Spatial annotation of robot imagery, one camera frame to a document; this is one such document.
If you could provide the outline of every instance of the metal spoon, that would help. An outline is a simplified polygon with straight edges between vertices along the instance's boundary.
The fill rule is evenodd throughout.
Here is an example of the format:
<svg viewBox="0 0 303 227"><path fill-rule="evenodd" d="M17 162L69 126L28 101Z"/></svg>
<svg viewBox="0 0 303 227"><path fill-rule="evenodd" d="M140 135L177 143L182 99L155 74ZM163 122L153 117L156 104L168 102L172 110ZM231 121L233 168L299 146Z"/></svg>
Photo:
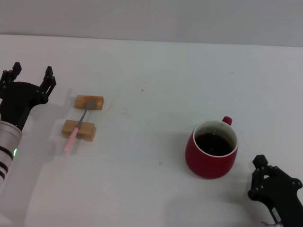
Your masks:
<svg viewBox="0 0 303 227"><path fill-rule="evenodd" d="M92 101L92 100L91 101L87 101L85 103L85 105L84 105L85 106L85 111L84 111L82 117L80 118L80 121L78 122L77 126L72 131L71 135L69 136L69 138L68 138L68 140L67 140L67 142L66 142L66 144L65 144L65 146L63 148L64 152L69 152L71 150L71 148L72 148L72 146L73 146L73 144L75 142L76 135L77 135L77 133L78 133L78 131L79 131L81 125L82 125L82 121L83 121L83 118L84 118L87 110L95 108L96 105L97 105L97 102L96 101Z"/></svg>

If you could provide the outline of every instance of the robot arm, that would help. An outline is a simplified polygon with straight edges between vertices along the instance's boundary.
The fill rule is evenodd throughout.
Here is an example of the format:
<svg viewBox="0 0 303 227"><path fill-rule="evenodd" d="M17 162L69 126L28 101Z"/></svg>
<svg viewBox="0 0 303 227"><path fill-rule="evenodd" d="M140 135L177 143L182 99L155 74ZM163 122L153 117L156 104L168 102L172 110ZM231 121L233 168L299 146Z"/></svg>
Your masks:
<svg viewBox="0 0 303 227"><path fill-rule="evenodd" d="M26 82L14 82L22 68L19 62L13 70L3 71L0 79L0 185L9 170L22 137L22 129L31 109L48 102L56 85L52 67L48 66L43 82L36 86Z"/></svg>
<svg viewBox="0 0 303 227"><path fill-rule="evenodd" d="M267 206L275 220L274 226L300 226L303 206L297 197L297 191L302 188L302 182L290 177L277 166L268 166L264 155L257 155L253 164L256 170L252 174L249 198Z"/></svg>

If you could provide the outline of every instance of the pink spoon handle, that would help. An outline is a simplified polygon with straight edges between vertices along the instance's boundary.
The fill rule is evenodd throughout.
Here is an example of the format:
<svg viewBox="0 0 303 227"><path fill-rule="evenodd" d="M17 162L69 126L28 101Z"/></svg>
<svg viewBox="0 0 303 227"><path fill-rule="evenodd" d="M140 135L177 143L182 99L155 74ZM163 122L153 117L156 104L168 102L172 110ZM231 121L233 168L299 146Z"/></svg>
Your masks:
<svg viewBox="0 0 303 227"><path fill-rule="evenodd" d="M71 135L69 136L64 148L63 148L63 151L64 152L69 152L74 144L74 141L75 141L75 137L77 135L79 131L79 128L78 127L75 127L75 129L72 131Z"/></svg>

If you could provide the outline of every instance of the white tabletop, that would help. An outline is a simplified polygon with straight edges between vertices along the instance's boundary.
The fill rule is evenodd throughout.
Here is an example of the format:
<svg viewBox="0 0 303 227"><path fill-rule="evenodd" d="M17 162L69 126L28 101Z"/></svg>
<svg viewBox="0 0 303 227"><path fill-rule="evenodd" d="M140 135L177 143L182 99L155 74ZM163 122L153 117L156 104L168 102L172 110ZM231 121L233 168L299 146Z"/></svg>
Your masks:
<svg viewBox="0 0 303 227"><path fill-rule="evenodd" d="M301 178L303 49L0 35L0 70L57 86L26 122L0 193L0 226L252 227L273 222L247 197L253 158ZM93 142L65 156L61 128L76 95L104 96L85 121ZM233 119L239 152L215 180L184 159L199 122ZM303 190L298 192L303 199Z"/></svg>

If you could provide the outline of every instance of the red mug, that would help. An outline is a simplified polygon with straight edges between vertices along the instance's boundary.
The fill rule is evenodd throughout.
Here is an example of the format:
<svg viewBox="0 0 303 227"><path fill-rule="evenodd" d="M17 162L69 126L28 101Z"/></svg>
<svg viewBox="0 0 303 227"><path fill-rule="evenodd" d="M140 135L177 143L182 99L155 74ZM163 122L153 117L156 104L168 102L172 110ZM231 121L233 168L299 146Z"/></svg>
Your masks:
<svg viewBox="0 0 303 227"><path fill-rule="evenodd" d="M214 179L227 174L232 168L237 152L238 139L231 128L232 119L224 117L220 121L203 122L198 124L191 133L186 145L185 159L188 167L200 177ZM224 156L213 156L202 151L195 141L195 137L205 133L216 132L232 146L233 150Z"/></svg>

